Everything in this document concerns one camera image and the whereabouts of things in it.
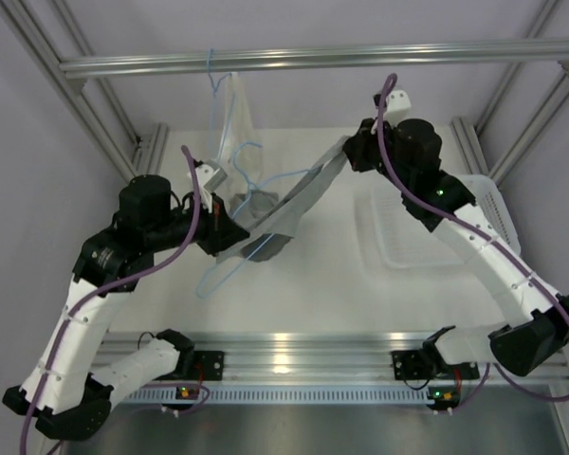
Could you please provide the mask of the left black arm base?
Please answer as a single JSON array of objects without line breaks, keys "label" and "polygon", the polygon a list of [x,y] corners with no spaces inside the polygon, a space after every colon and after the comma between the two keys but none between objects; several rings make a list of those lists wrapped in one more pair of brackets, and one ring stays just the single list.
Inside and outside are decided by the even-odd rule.
[{"label": "left black arm base", "polygon": [[194,351],[186,355],[180,378],[185,381],[214,382],[224,377],[225,353]]}]

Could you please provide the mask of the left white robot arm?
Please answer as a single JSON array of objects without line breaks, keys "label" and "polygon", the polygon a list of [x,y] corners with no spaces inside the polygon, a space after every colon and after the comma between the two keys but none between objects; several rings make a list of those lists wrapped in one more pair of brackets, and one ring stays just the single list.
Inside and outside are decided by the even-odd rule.
[{"label": "left white robot arm", "polygon": [[227,216],[215,190],[220,176],[197,175],[199,191],[172,207],[172,188],[159,175],[134,178],[119,193],[111,224],[87,239],[73,269],[64,310],[32,374],[6,390],[3,403],[44,436],[84,441],[128,395],[157,379],[193,376],[194,344],[175,330],[103,369],[91,365],[115,315],[155,255],[198,245],[216,255],[248,233]]}]

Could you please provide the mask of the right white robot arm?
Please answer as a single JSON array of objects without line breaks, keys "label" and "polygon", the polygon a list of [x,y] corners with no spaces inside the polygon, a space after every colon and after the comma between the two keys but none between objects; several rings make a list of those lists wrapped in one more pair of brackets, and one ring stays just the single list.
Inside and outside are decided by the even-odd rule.
[{"label": "right white robot arm", "polygon": [[444,376],[456,364],[493,362],[527,376],[569,343],[569,294],[543,282],[497,236],[476,196],[441,168],[442,139],[418,118],[393,126],[364,119],[343,151],[353,171],[375,171],[398,190],[404,210],[473,273],[504,316],[500,324],[445,327],[423,344],[424,369]]}]

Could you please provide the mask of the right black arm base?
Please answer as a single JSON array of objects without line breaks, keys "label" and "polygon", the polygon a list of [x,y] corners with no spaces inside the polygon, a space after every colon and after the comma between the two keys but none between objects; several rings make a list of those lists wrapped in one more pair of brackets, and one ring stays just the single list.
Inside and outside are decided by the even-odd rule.
[{"label": "right black arm base", "polygon": [[426,381],[448,373],[444,363],[423,349],[392,351],[391,358],[399,381]]}]

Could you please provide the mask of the grey tank top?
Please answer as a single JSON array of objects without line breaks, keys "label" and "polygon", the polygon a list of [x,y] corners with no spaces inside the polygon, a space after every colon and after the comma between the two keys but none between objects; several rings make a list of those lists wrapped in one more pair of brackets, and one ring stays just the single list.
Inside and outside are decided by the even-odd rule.
[{"label": "grey tank top", "polygon": [[219,253],[216,262],[221,264],[233,257],[250,260],[250,255],[245,257],[243,253],[250,253],[251,246],[259,246],[259,240],[267,240],[267,234],[275,234],[272,237],[275,240],[267,240],[267,252],[262,250],[259,260],[251,261],[266,262],[277,256],[296,236],[302,217],[323,197],[346,165],[343,145],[347,139],[347,136],[342,136],[328,149],[314,163],[313,166],[316,165],[318,169],[303,176],[288,193],[281,195],[283,197],[275,208],[270,209],[250,228],[245,228],[249,232],[249,238]]}]

